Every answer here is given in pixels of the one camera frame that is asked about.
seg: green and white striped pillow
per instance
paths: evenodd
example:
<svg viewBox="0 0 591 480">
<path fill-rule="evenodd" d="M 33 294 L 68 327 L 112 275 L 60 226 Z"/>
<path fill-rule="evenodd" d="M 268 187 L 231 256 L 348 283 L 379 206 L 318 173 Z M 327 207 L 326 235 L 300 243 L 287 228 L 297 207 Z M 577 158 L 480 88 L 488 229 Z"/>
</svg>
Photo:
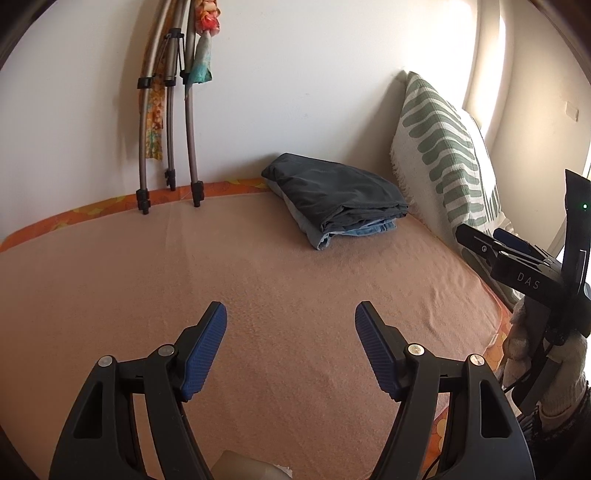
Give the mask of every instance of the green and white striped pillow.
<svg viewBox="0 0 591 480">
<path fill-rule="evenodd" d="M 391 154 L 410 213 L 487 277 L 490 285 L 488 273 L 480 271 L 483 266 L 476 265 L 471 255 L 466 258 L 454 235 L 462 223 L 489 235 L 496 228 L 513 231 L 501 210 L 495 173 L 474 119 L 442 98 L 420 75 L 409 72 Z M 494 290 L 505 296 L 499 288 Z"/>
</svg>

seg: colorful fabric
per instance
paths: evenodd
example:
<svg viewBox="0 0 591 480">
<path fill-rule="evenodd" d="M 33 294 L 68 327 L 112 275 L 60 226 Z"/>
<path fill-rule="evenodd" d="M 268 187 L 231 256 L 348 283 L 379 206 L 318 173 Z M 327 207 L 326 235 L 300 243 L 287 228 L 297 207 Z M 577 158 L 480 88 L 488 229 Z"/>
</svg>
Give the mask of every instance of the colorful fabric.
<svg viewBox="0 0 591 480">
<path fill-rule="evenodd" d="M 196 0 L 195 2 L 195 30 L 199 35 L 210 32 L 212 37 L 220 33 L 220 9 L 217 0 Z"/>
<path fill-rule="evenodd" d="M 201 34 L 199 42 L 197 42 L 197 49 L 195 51 L 195 61 L 193 68 L 189 73 L 187 84 L 185 85 L 185 95 L 189 93 L 190 88 L 195 83 L 211 82 L 212 72 L 209 69 L 209 64 L 212 61 L 212 36 L 209 30 Z"/>
<path fill-rule="evenodd" d="M 166 21 L 164 23 L 164 31 L 168 32 L 173 22 L 173 14 L 177 0 L 173 0 L 170 4 L 166 15 Z M 163 52 L 165 45 L 165 38 L 160 39 L 160 45 L 158 46 L 158 54 Z M 147 61 L 147 54 L 144 58 L 144 62 Z M 160 54 L 160 58 L 156 58 L 156 71 L 152 88 L 150 89 L 150 96 L 148 100 L 148 112 L 147 112 L 147 128 L 145 138 L 145 151 L 146 158 L 153 160 L 163 160 L 163 148 L 162 148 L 162 132 L 164 130 L 164 112 L 165 112 L 165 87 L 164 87 L 164 66 L 165 66 L 165 55 Z"/>
<path fill-rule="evenodd" d="M 197 0 L 195 3 L 195 31 L 200 35 L 195 60 L 185 85 L 185 95 L 195 83 L 206 83 L 212 79 L 209 68 L 212 59 L 212 37 L 220 33 L 220 9 L 217 0 Z"/>
</svg>

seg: bed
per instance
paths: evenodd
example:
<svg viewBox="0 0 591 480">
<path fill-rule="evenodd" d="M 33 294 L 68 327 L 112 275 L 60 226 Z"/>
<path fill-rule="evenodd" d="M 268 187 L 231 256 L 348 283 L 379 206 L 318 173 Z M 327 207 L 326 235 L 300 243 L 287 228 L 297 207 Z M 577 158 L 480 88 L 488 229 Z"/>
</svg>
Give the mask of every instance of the bed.
<svg viewBox="0 0 591 480">
<path fill-rule="evenodd" d="M 486 351 L 493 367 L 500 360 L 508 310 L 412 216 L 393 232 L 335 238 L 319 252 L 260 180 L 210 184 L 198 210 L 169 202 L 183 191 L 153 193 L 162 205 L 149 218 L 121 212 L 135 207 L 132 197 L 113 199 L 2 244 L 0 424 L 41 479 L 97 359 L 147 355 L 195 324 L 212 300 L 226 305 L 228 330 L 203 391 L 187 405 L 210 466 L 232 450 L 288 466 L 300 479 L 369 477 L 397 406 L 379 389 L 355 332 L 360 301 L 436 355 Z M 242 192 L 250 193 L 228 195 Z M 161 478 L 141 400 L 144 459 Z M 445 402 L 427 462 L 439 452 Z"/>
</svg>

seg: sunlight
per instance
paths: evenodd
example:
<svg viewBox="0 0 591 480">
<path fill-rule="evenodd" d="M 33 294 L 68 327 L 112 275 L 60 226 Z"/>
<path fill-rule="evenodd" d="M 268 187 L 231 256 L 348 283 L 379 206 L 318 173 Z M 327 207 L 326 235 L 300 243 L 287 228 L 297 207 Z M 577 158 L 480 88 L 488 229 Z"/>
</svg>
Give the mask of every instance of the sunlight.
<svg viewBox="0 0 591 480">
<path fill-rule="evenodd" d="M 431 34 L 419 39 L 417 54 L 408 65 L 428 79 L 442 97 L 458 107 L 462 107 L 472 71 L 476 5 L 474 0 L 430 2 L 426 28 Z M 429 40 L 432 38 L 437 39 L 436 45 Z"/>
<path fill-rule="evenodd" d="M 502 16 L 499 17 L 499 36 L 496 44 L 496 52 L 494 58 L 491 58 L 490 66 L 487 70 L 488 74 L 483 80 L 483 88 L 481 90 L 482 98 L 482 136 L 486 137 L 488 129 L 491 127 L 492 117 L 495 113 L 496 102 L 499 98 L 499 91 L 501 89 L 501 80 L 503 77 L 503 69 L 505 66 L 505 51 L 506 51 L 506 25 Z"/>
</svg>

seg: white wall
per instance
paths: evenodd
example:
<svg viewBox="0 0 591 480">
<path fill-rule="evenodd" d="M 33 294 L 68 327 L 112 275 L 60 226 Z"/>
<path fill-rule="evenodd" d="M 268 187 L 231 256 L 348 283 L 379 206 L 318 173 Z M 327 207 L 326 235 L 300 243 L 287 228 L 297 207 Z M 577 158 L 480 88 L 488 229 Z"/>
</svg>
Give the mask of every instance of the white wall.
<svg viewBox="0 0 591 480">
<path fill-rule="evenodd" d="M 214 81 L 195 95 L 205 181 L 257 176 L 285 151 L 388 176 L 399 72 L 464 100 L 476 0 L 219 3 Z M 0 71 L 0 239 L 138 188 L 135 85 L 156 6 L 59 0 L 17 45 Z M 188 184 L 180 101 L 175 119 L 177 178 Z M 149 188 L 163 186 L 163 168 L 148 165 Z"/>
<path fill-rule="evenodd" d="M 516 232 L 547 248 L 565 217 L 564 169 L 581 174 L 587 158 L 591 86 L 544 15 L 527 0 L 515 0 L 513 13 L 511 82 L 491 160 Z"/>
</svg>

